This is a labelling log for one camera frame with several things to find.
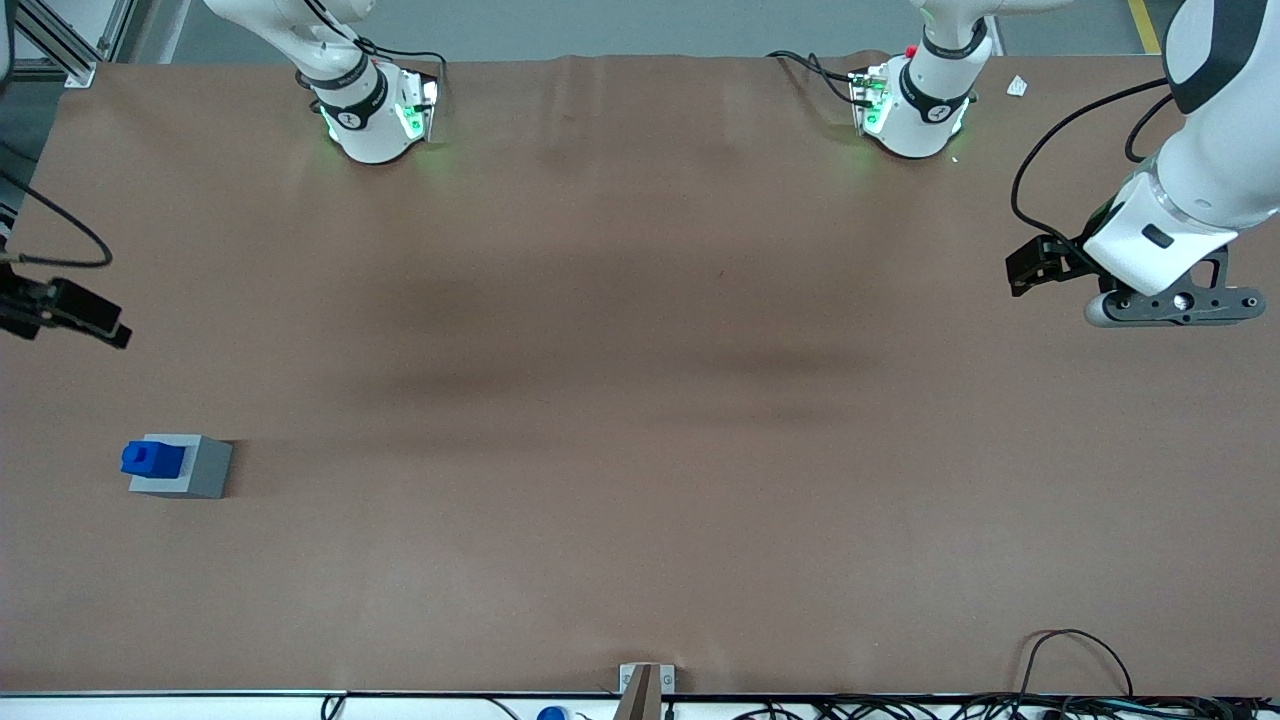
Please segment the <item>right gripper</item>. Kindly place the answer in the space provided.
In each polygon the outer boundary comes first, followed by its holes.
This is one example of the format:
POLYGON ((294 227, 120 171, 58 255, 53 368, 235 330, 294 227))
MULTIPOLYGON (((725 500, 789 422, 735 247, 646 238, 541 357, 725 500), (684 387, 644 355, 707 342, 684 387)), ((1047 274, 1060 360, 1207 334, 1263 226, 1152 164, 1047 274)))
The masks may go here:
POLYGON ((1 273, 1 329, 33 341, 44 320, 88 325, 88 333, 113 348, 127 348, 132 329, 120 322, 122 309, 72 281, 42 283, 1 273))

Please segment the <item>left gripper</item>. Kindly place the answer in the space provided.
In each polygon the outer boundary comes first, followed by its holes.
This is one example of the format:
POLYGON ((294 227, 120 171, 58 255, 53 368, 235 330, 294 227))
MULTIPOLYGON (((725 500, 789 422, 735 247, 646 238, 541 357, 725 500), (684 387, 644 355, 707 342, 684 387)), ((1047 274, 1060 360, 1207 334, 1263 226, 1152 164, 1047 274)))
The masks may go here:
POLYGON ((1210 225, 1184 213, 1157 176, 1130 176, 1102 224, 1085 241, 1038 234, 1005 259, 1010 293, 1106 273, 1130 290, 1153 296, 1169 290, 1240 231, 1210 225))

